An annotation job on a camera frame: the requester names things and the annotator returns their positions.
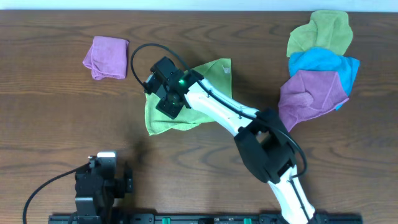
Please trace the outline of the light green microfiber cloth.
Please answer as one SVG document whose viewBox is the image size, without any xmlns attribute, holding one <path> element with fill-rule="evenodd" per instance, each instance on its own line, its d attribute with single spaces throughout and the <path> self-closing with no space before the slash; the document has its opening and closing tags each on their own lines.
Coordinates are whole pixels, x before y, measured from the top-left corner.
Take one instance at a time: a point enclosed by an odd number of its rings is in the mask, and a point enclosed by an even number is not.
<svg viewBox="0 0 398 224">
<path fill-rule="evenodd" d="M 217 90 L 228 97 L 232 97 L 232 72 L 225 74 L 222 66 L 231 69 L 231 60 L 229 58 L 221 58 L 199 65 L 194 70 L 208 79 Z M 182 108 L 178 116 L 175 119 L 171 119 L 155 108 L 159 101 L 160 98 L 155 94 L 146 94 L 144 111 L 146 129 L 149 135 L 161 134 L 170 129 L 188 131 L 203 123 L 213 122 L 213 119 L 209 116 L 187 108 Z"/>
</svg>

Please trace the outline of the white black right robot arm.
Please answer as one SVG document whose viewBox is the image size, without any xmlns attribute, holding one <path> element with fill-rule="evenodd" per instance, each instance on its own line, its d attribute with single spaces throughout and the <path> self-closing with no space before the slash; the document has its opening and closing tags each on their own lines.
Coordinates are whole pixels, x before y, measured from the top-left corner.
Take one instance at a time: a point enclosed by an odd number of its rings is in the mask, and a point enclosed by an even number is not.
<svg viewBox="0 0 398 224">
<path fill-rule="evenodd" d="M 160 98 L 157 109 L 177 117 L 183 106 L 208 115 L 234 138 L 250 173 L 269 184 L 287 223 L 314 223 L 299 177 L 296 154 L 303 154 L 273 110 L 259 111 L 226 96 L 198 72 L 153 72 L 144 82 L 146 93 Z"/>
</svg>

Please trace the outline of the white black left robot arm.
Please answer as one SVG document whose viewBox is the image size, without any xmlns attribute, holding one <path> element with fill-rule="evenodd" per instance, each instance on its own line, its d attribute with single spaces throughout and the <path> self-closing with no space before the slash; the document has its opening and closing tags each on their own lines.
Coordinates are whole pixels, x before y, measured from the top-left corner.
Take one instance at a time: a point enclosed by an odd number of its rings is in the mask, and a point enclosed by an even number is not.
<svg viewBox="0 0 398 224">
<path fill-rule="evenodd" d="M 125 163 L 123 176 L 116 175 L 115 159 L 93 159 L 86 169 L 75 174 L 76 211 L 68 223 L 112 224 L 123 221 L 123 216 L 113 207 L 117 198 L 124 198 L 133 189 L 132 169 Z"/>
</svg>

